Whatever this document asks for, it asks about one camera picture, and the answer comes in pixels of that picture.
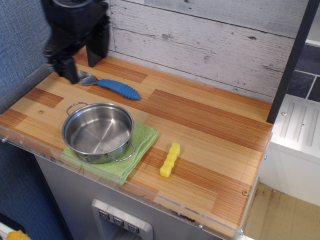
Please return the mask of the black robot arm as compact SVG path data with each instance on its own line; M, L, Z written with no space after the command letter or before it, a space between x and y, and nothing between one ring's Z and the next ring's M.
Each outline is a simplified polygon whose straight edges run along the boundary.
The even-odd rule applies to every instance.
M105 0L44 0L42 6L51 28L43 55L59 76L77 84L80 80L73 57L79 50L86 48L90 67L107 56L108 3Z

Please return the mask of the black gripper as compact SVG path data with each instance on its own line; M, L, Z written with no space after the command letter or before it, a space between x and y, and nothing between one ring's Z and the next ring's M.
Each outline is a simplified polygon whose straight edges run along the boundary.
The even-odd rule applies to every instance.
M44 48L44 55L49 59L61 59L56 64L56 72L60 77L64 77L71 82L77 84L79 77L73 57L83 46L93 42L106 44L107 51L109 46L109 17L103 16L89 33L82 36L73 36L67 31L51 27L51 36Z

